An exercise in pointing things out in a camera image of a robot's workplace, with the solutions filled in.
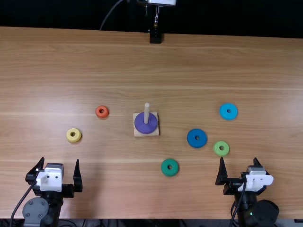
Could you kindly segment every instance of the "wooden table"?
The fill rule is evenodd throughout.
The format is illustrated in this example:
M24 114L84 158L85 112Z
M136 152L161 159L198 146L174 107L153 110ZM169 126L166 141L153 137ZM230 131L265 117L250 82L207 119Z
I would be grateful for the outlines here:
M160 136L135 138L145 102ZM220 117L225 102L236 120ZM96 117L99 105L108 118ZM0 127L1 218L42 156L64 163L65 183L80 159L83 193L64 200L61 218L230 218L233 197L214 184L218 140L231 148L229 176L257 157L275 178L258 199L275 202L279 218L303 218L300 39L166 34L158 45L140 33L2 27ZM66 140L72 127L79 144ZM193 128L207 133L203 148L188 145ZM160 171L166 158L179 162L177 176Z

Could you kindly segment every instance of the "green ring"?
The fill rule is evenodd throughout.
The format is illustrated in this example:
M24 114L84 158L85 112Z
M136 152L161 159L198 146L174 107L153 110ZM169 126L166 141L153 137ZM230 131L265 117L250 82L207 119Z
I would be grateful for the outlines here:
M174 159L165 159L161 164L161 171L166 176L174 176L179 171L179 164Z
M218 156L226 156L229 152L229 146L226 142L224 141L218 141L214 144L214 152L218 155Z

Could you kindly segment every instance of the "black cable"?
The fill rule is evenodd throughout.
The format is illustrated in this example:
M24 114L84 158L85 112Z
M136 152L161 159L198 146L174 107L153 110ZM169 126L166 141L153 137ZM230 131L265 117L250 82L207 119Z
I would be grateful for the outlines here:
M116 6L119 5L122 1L123 1L123 0L117 1L117 2L115 3L115 5L114 5L114 6L110 9L110 11L107 13L107 15L105 16L105 18L104 18L104 20L102 21L102 24L101 24L101 26L100 26L100 29L99 29L100 31L102 30L103 25L105 24L105 22L106 22L108 16L112 13L112 11L116 8Z
M20 201L18 202L17 206L15 207L13 213L11 214L10 217L10 223L9 223L9 227L13 226L13 220L14 220L14 216L15 213L17 212L19 206L21 205L21 203L23 202L23 200L25 199L25 197L29 194L29 192L33 189L34 185L36 184L36 180L32 183L32 185L28 188L28 190L25 192L25 194L22 196L22 198L20 199Z
M69 220L66 220L66 219L61 219L61 220L59 220L59 221L67 221L67 222L69 222L69 223L72 223L75 227L77 227L77 225L76 225L74 222L72 222L72 221L69 221Z
M182 222L182 224L184 225L184 227L187 227L187 224L185 223L185 221L183 219L180 219L180 221Z
M100 227L105 227L104 223L103 223L103 219L99 219L99 222L100 222Z
M234 201L232 204L232 207L231 207L231 216L232 216L233 209L235 208L235 205L236 205L236 202Z
M232 225L234 224L233 221L235 220L235 216L236 216L236 214L237 214L237 212L238 212L238 210L239 210L239 207L240 207L240 205L241 205L241 202L242 202L242 199L243 199L243 195L244 195L245 189L246 189L246 181L245 181L244 184L243 184L243 190L242 190L241 196L240 196L240 198L239 198L238 205L237 205L235 211L234 211L233 214L232 214L232 218L231 218L231 222L229 223L229 227L232 227Z
M233 209L235 208L235 205L236 205L236 202L234 201L233 204L232 204L232 207L231 207L231 216L232 216ZM236 220L234 220L232 225L233 225L234 227L237 227L236 225L238 225L238 224L239 224L239 223L236 222Z

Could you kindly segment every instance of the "purple ring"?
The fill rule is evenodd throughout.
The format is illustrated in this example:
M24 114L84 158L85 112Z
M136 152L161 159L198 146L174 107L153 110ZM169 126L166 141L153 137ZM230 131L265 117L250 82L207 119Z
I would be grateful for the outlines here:
M139 113L134 120L135 128L142 134L150 134L158 127L158 120L152 113L148 115L148 123L144 124L144 112Z

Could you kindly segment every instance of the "orange ring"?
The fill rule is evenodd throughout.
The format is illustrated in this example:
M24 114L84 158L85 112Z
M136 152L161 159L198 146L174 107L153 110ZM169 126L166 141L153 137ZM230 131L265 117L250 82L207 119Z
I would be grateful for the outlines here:
M95 111L97 117L106 118L109 114L108 108L106 106L98 106Z

